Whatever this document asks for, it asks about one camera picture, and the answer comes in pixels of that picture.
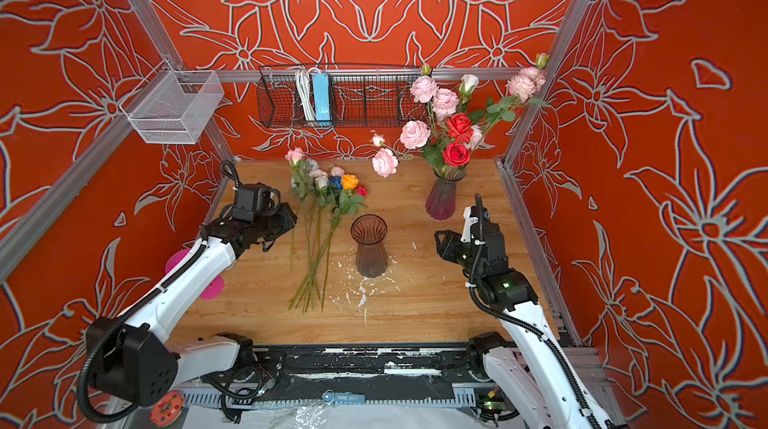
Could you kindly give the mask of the white pink rose stem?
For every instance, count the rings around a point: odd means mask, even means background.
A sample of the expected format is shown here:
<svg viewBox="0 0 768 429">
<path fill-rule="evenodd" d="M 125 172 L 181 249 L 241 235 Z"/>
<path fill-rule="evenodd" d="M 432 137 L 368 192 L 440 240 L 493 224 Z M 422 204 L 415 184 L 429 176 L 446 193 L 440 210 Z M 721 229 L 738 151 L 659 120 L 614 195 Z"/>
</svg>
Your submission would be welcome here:
<svg viewBox="0 0 768 429">
<path fill-rule="evenodd" d="M 472 154 L 478 149 L 485 138 L 483 129 L 485 113 L 480 109 L 471 110 L 469 108 L 478 84 L 479 78 L 476 75 L 464 74 L 458 89 L 460 105 L 458 106 L 457 112 L 465 113 L 473 123 L 474 134 L 472 139 L 469 143 L 464 144 L 471 151 L 471 158 Z"/>
</svg>

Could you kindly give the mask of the red rose stem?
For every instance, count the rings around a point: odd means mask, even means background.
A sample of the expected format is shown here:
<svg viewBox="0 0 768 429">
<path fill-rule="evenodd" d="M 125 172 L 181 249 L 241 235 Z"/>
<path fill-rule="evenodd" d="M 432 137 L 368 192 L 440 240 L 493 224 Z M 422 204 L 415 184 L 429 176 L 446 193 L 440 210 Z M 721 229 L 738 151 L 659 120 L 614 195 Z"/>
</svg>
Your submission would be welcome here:
<svg viewBox="0 0 768 429">
<path fill-rule="evenodd" d="M 454 113 L 446 118 L 444 123 L 449 135 L 456 142 L 467 144 L 471 141 L 474 134 L 473 123 L 465 113 Z"/>
<path fill-rule="evenodd" d="M 427 145 L 422 150 L 423 159 L 441 176 L 456 168 L 464 168 L 471 160 L 471 151 L 460 142 L 450 142 L 444 149 Z"/>
</svg>

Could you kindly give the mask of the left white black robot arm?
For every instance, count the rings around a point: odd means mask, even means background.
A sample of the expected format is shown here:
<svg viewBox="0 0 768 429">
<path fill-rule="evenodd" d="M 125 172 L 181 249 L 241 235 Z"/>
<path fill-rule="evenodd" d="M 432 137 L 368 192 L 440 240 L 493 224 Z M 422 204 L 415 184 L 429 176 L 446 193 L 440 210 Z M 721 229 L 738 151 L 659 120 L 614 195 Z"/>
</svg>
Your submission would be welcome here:
<svg viewBox="0 0 768 429">
<path fill-rule="evenodd" d="M 279 190 L 242 182 L 231 161 L 222 163 L 221 172 L 235 185 L 233 202 L 201 226 L 189 252 L 152 289 L 117 316 L 101 316 L 87 328 L 76 387 L 77 406 L 87 420 L 120 421 L 195 379 L 223 398 L 257 396 L 256 389 L 231 387 L 237 379 L 263 373 L 250 339 L 224 333 L 180 350 L 167 345 L 182 316 L 222 272 L 253 245 L 269 251 L 297 222 Z"/>
</svg>

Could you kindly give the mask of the large pink peony stem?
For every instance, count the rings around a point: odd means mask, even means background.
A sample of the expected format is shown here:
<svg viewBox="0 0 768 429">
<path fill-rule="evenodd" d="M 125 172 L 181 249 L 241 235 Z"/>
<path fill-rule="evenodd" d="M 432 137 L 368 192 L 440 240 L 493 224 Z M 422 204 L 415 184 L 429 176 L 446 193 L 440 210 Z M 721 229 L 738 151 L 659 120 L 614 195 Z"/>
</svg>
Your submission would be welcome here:
<svg viewBox="0 0 768 429">
<path fill-rule="evenodd" d="M 388 142 L 382 134 L 374 133 L 371 138 L 376 149 L 371 159 L 374 172 L 387 178 L 397 172 L 401 162 L 415 158 L 421 158 L 434 170 L 440 170 L 444 166 L 444 158 L 432 139 L 431 126 L 421 120 L 407 122 L 395 142 Z"/>
</svg>

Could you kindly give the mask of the purple ribbed glass vase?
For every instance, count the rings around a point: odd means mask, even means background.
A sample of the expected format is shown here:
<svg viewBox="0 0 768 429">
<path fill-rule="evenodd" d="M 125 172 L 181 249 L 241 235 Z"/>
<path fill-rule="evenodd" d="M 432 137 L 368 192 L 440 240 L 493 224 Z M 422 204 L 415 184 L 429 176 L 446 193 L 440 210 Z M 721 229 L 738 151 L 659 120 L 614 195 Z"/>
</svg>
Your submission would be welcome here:
<svg viewBox="0 0 768 429">
<path fill-rule="evenodd" d="M 453 216 L 456 208 L 457 186 L 466 177 L 463 167 L 448 166 L 445 170 L 434 170 L 435 183 L 426 199 L 427 214 L 436 220 Z"/>
</svg>

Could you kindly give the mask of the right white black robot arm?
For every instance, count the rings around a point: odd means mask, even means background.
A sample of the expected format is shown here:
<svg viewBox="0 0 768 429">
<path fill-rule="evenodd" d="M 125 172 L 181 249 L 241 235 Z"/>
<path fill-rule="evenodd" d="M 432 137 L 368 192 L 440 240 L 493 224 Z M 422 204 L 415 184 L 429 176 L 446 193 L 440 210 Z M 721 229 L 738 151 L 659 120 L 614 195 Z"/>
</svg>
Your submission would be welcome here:
<svg viewBox="0 0 768 429">
<path fill-rule="evenodd" d="M 504 329 L 470 339 L 471 372 L 493 382 L 529 428 L 617 427 L 559 344 L 532 285 L 510 266 L 480 196 L 463 217 L 462 231 L 436 232 L 437 253 L 461 266 L 473 304 Z"/>
</svg>

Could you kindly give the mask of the pink double rose stem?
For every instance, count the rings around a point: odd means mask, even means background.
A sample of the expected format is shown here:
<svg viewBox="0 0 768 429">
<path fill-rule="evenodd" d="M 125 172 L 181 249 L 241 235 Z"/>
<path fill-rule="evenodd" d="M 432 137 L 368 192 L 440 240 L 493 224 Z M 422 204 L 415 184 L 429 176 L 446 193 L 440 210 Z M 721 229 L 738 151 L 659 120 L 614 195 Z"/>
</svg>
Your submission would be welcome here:
<svg viewBox="0 0 768 429">
<path fill-rule="evenodd" d="M 420 67 L 420 75 L 412 82 L 410 93 L 416 103 L 425 107 L 425 124 L 429 134 L 418 147 L 420 155 L 439 174 L 446 174 L 449 169 L 444 151 L 454 141 L 454 137 L 450 135 L 445 120 L 456 113 L 458 94 L 438 84 L 428 63 Z"/>
</svg>

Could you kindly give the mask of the brown ribbed glass vase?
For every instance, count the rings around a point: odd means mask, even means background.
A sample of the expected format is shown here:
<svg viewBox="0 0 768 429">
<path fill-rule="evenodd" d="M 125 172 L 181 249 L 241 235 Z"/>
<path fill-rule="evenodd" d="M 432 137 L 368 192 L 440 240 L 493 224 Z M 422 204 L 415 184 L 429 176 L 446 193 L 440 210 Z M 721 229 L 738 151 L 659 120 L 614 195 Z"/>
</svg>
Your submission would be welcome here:
<svg viewBox="0 0 768 429">
<path fill-rule="evenodd" d="M 384 246 L 387 224 L 384 219 L 375 214 L 362 215 L 353 221 L 350 234 L 357 244 L 357 271 L 366 278 L 383 275 L 388 267 L 388 255 Z"/>
</svg>

